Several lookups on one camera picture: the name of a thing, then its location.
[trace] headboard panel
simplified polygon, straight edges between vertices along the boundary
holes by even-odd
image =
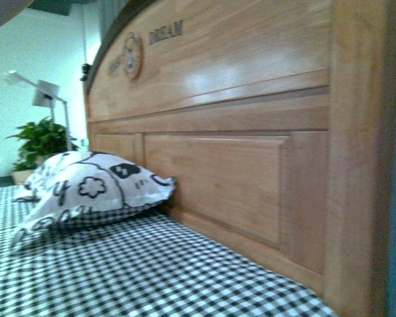
[[[327,86],[330,14],[330,0],[158,1],[104,56],[90,90],[91,104],[100,106],[90,119]],[[134,81],[124,75],[130,32],[143,41]]]
[[[396,0],[131,0],[123,20],[90,149],[175,176],[171,217],[341,316],[383,316]]]

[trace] mattress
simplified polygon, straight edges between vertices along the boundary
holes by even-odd
[[[33,203],[0,188],[0,316],[336,316],[311,290],[150,210],[10,251]]]

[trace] printed pillowcase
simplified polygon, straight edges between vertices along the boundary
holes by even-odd
[[[66,166],[87,159],[91,152],[67,151],[50,157],[25,180],[13,201],[38,201],[46,194],[45,183]]]
[[[173,178],[163,180],[115,155],[87,153],[36,182],[41,183],[40,201],[16,228],[11,248],[26,236],[54,226],[91,227],[134,216],[167,200],[175,189]]]

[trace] curtain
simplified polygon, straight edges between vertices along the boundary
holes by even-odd
[[[129,0],[98,0],[100,10],[100,37],[103,39],[114,19]]]

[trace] plant pot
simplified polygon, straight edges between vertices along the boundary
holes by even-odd
[[[20,170],[18,172],[13,172],[12,177],[16,185],[21,185],[25,180],[34,172],[34,170]]]

